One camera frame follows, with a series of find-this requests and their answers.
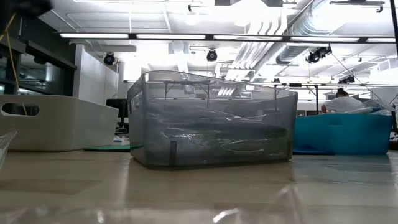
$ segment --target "green mat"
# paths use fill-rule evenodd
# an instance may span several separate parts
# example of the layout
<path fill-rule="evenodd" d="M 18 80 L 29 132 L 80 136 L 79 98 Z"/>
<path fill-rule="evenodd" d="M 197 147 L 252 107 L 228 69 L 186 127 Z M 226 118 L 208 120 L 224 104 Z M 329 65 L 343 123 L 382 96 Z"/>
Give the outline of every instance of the green mat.
<path fill-rule="evenodd" d="M 127 146 L 99 146 L 89 147 L 85 151 L 101 151 L 101 152 L 129 152 L 130 149 L 136 149 L 142 147 L 142 144 L 127 145 Z"/>

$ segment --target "person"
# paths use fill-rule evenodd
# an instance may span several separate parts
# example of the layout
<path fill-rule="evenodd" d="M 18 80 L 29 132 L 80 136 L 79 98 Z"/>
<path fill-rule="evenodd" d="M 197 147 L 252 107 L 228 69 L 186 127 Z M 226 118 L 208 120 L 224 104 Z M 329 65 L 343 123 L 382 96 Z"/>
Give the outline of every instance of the person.
<path fill-rule="evenodd" d="M 336 93 L 336 98 L 322 105 L 321 110 L 322 113 L 326 114 L 330 112 L 338 112 L 339 110 L 343 109 L 346 110 L 350 108 L 356 108 L 361 104 L 362 102 L 350 97 L 343 88 L 339 88 Z"/>

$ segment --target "wooden table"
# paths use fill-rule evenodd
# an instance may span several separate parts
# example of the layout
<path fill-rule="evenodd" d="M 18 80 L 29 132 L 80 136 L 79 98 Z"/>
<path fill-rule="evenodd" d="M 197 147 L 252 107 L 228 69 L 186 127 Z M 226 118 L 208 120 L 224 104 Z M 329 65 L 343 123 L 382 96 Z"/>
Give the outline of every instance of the wooden table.
<path fill-rule="evenodd" d="M 397 223 L 397 165 L 398 153 L 390 152 L 156 171 L 126 152 L 9 152 L 0 171 L 0 220 L 5 211 L 15 208 L 36 208 L 36 215 L 41 208 L 44 217 L 56 211 L 59 215 L 64 208 L 100 208 L 95 214 L 101 211 L 107 218 L 123 210 L 134 217 L 161 218 L 160 223 L 212 223 L 220 211 L 239 208 L 242 214 L 252 214 L 241 215 L 242 223 L 248 223 L 249 217 L 261 223 L 267 212 L 292 223 L 297 210 L 298 220 L 307 223 Z"/>

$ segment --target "computer monitor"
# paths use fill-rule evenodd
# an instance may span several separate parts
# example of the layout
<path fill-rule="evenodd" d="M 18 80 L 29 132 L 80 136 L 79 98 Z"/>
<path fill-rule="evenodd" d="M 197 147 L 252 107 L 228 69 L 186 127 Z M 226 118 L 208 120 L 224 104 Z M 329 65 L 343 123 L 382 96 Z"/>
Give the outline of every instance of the computer monitor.
<path fill-rule="evenodd" d="M 119 109 L 118 118 L 121 118 L 120 127 L 124 126 L 124 118 L 128 118 L 127 99 L 107 99 L 106 106 Z"/>

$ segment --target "white plastic bin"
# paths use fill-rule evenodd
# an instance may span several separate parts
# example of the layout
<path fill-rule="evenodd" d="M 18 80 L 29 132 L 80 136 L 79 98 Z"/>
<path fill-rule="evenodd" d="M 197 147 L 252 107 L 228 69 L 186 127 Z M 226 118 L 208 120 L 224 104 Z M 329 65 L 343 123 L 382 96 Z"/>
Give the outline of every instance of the white plastic bin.
<path fill-rule="evenodd" d="M 0 95 L 6 103 L 37 105 L 37 116 L 0 113 L 0 135 L 10 129 L 18 135 L 10 151 L 60 152 L 105 146 L 113 142 L 118 109 L 69 96 Z"/>

